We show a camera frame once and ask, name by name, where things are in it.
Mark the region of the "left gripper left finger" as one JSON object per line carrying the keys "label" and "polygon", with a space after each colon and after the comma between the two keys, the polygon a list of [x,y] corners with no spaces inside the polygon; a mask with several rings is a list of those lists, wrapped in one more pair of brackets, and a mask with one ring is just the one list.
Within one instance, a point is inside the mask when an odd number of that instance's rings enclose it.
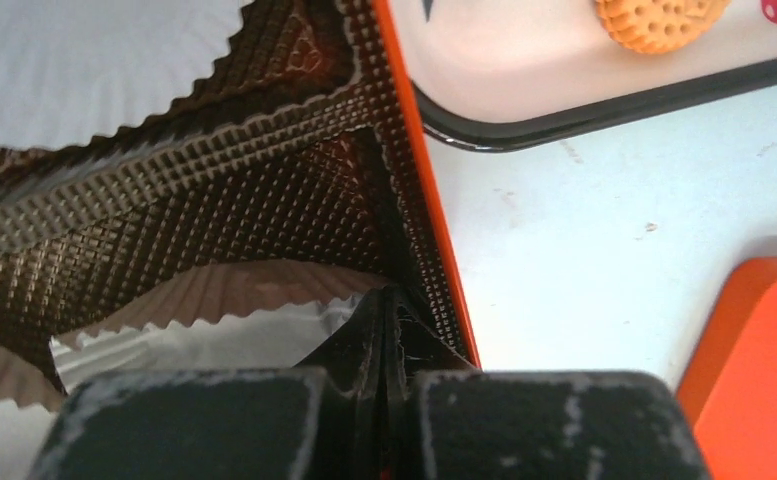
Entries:
{"label": "left gripper left finger", "polygon": [[31,479],[306,479],[320,369],[99,374],[62,407]]}

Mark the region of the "orange cookie box with dividers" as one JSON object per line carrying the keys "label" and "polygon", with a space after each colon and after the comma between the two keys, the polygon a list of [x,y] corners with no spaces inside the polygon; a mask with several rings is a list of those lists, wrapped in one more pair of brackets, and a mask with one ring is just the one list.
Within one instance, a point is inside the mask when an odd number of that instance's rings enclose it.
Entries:
{"label": "orange cookie box with dividers", "polygon": [[173,313],[209,319],[252,262],[270,298],[405,287],[477,364],[420,115],[384,1],[258,1],[230,52],[167,112],[58,150],[0,147],[0,400],[55,410],[49,342]]}

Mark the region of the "strawberry print serving tray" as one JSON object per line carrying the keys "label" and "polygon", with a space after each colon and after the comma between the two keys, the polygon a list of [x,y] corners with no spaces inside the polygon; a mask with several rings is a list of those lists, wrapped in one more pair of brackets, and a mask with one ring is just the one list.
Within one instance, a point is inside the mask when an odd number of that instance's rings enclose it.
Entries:
{"label": "strawberry print serving tray", "polygon": [[777,1],[731,1],[658,55],[612,40],[594,2],[389,2],[426,132],[509,152],[777,85]]}

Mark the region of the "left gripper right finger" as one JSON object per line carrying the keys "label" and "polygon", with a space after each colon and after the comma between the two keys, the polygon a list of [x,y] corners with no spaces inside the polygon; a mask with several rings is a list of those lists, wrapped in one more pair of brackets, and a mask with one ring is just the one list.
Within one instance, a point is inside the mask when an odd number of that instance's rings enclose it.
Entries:
{"label": "left gripper right finger", "polygon": [[434,371],[414,387],[417,479],[709,479],[672,393],[627,371]]}

